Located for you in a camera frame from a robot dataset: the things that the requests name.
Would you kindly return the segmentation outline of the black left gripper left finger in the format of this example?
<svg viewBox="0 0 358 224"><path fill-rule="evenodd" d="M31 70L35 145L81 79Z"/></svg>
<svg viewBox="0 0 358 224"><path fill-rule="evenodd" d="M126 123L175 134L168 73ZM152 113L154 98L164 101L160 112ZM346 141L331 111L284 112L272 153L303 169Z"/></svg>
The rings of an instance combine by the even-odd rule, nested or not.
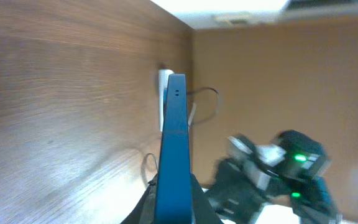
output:
<svg viewBox="0 0 358 224"><path fill-rule="evenodd" d="M131 213L121 224L153 224L158 175L148 182L148 187Z"/></svg>

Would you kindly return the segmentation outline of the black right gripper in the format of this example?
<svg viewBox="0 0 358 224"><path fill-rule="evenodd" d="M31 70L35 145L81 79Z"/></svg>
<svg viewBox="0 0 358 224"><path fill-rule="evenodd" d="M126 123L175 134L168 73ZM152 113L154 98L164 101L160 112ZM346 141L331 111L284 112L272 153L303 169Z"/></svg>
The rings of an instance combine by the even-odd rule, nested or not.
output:
<svg viewBox="0 0 358 224"><path fill-rule="evenodd" d="M218 216L235 223L253 223L261 207L272 202L277 195L277 178L259 165L254 156L219 161L215 183L206 192Z"/></svg>

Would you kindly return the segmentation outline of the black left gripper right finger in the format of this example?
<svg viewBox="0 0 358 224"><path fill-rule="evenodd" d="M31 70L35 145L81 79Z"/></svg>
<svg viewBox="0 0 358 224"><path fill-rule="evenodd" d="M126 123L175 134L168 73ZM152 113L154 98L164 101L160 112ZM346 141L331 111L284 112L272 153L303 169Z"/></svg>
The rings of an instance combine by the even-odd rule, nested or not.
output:
<svg viewBox="0 0 358 224"><path fill-rule="evenodd" d="M196 177L191 174L192 206L195 224L223 224L217 216Z"/></svg>

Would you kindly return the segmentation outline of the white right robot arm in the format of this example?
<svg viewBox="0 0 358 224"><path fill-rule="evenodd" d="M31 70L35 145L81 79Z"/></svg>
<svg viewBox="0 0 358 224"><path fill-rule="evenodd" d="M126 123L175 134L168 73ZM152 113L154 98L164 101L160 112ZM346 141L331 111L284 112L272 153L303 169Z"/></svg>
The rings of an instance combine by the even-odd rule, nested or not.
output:
<svg viewBox="0 0 358 224"><path fill-rule="evenodd" d="M275 198L287 196L300 223L340 223L323 179L331 161L319 142L295 130L278 133L269 145L243 134L230 136L229 155L217 166L206 196L216 214L235 223L255 223Z"/></svg>

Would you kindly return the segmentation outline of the blue Galaxy smartphone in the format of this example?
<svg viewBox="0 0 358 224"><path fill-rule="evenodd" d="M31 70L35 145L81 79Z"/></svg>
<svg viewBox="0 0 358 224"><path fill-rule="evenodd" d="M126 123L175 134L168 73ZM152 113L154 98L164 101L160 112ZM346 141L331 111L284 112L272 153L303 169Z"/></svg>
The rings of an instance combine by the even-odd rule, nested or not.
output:
<svg viewBox="0 0 358 224"><path fill-rule="evenodd" d="M155 223L192 223L186 77L169 76L163 116Z"/></svg>

